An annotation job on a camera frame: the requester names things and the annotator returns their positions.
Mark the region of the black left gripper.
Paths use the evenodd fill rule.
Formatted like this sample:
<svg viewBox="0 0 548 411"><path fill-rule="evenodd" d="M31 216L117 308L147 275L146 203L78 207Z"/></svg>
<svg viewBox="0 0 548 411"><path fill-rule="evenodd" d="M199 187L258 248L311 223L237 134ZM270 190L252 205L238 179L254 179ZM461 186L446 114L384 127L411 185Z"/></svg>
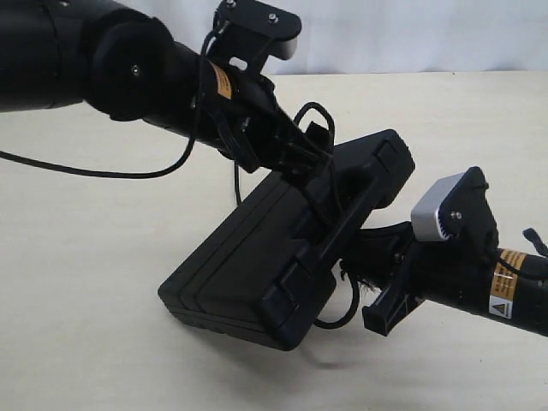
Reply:
<svg viewBox="0 0 548 411"><path fill-rule="evenodd" d="M300 129L278 103L273 82L261 74L195 75L192 138L248 173L259 168L281 173L295 188L321 177L335 159L329 130L316 122Z"/></svg>

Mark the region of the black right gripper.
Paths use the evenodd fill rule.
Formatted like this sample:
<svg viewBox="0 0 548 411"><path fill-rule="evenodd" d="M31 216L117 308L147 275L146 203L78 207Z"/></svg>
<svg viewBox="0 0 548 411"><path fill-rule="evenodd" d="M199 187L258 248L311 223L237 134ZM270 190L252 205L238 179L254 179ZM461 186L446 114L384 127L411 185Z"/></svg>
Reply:
<svg viewBox="0 0 548 411"><path fill-rule="evenodd" d="M342 270L382 289L361 310L366 330L389 334L424 301L467 308L467 251L455 241L418 242L410 222L360 229L342 253Z"/></svg>

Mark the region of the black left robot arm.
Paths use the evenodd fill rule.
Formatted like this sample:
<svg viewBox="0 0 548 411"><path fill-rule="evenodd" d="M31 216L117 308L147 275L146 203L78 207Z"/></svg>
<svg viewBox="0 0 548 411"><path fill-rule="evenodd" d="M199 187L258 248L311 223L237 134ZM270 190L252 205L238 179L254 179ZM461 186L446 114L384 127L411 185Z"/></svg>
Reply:
<svg viewBox="0 0 548 411"><path fill-rule="evenodd" d="M116 1L4 1L1 110L89 104L302 187L333 170L334 124L301 128L262 72L270 57L293 56L301 29L298 15L268 3L222 1L194 51Z"/></svg>

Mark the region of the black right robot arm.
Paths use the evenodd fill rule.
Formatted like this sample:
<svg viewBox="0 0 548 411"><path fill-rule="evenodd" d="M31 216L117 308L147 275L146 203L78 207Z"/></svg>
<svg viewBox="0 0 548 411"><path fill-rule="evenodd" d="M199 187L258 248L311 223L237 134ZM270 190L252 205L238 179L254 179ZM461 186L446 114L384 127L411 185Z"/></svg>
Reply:
<svg viewBox="0 0 548 411"><path fill-rule="evenodd" d="M424 301L547 334L547 245L533 228L533 254L492 243L479 253L469 236L417 241L409 223L362 230L341 258L350 278L379 296L361 309L363 324L389 333Z"/></svg>

